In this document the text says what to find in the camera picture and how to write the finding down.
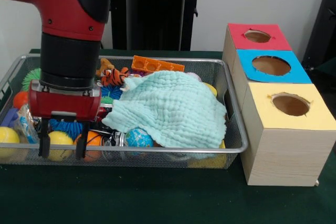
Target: wire mesh basket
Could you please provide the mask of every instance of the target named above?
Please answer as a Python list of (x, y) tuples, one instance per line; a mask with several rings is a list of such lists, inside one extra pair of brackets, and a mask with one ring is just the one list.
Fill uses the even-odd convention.
[[(109, 59), (117, 69), (131, 67), (133, 57), (101, 56)], [(230, 167), (238, 153), (248, 145), (246, 130), (239, 111), (234, 86), (228, 66), (215, 59), (156, 58), (185, 66), (185, 72), (193, 72), (202, 81), (213, 85), (217, 99), (226, 105), (227, 130), (225, 149), (165, 148), (165, 147), (111, 147), (87, 146), (92, 159), (77, 160), (74, 145), (51, 145), (51, 159), (38, 156), (38, 144), (0, 143), (0, 163), (20, 165), (79, 165), (124, 167), (178, 167), (178, 168), (224, 168)], [(13, 106), (13, 98), (22, 88), (24, 77), (40, 65), (39, 55), (18, 58), (0, 83), (0, 122)]]

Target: white wall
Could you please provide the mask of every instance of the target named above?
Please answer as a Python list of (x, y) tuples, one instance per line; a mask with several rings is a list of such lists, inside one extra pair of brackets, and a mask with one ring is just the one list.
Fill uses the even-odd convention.
[[(232, 23), (277, 23), (301, 59), (321, 0), (198, 0), (192, 50), (222, 51), (225, 27)], [(112, 47), (111, 26), (103, 37)], [(40, 47), (41, 22), (29, 4), (0, 0), (0, 78), (11, 62)]]
[(276, 23), (302, 59), (321, 0), (198, 0), (192, 50), (223, 50), (227, 23)]

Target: red box top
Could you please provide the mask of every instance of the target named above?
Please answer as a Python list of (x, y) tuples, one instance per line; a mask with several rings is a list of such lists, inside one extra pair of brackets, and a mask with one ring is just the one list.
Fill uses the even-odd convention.
[(236, 49), (292, 50), (278, 25), (228, 24)]

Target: round hole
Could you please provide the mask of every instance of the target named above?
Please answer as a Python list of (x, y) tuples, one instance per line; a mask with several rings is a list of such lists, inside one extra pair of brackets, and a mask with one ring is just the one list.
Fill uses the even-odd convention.
[(287, 115), (301, 116), (309, 111), (309, 102), (295, 94), (281, 93), (273, 96), (275, 107)]
[(145, 64), (142, 62), (142, 61), (136, 61), (135, 63), (134, 63), (134, 66), (136, 67), (136, 68), (141, 68), (141, 69), (143, 69), (143, 67), (145, 66)]
[(291, 69), (286, 61), (274, 56), (259, 56), (252, 61), (252, 65), (260, 72), (273, 76), (283, 76)]
[(249, 30), (245, 33), (245, 37), (256, 43), (266, 43), (271, 39), (271, 36), (263, 31)]
[(150, 64), (147, 65), (146, 68), (149, 71), (155, 71), (156, 70), (156, 65), (150, 63)]

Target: orange lego piece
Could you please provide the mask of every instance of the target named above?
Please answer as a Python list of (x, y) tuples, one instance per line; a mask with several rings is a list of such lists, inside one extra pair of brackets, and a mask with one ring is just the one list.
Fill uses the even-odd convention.
[(144, 72), (157, 72), (161, 70), (184, 71), (184, 65), (174, 64), (162, 60), (154, 60), (147, 57), (134, 55), (132, 69)]

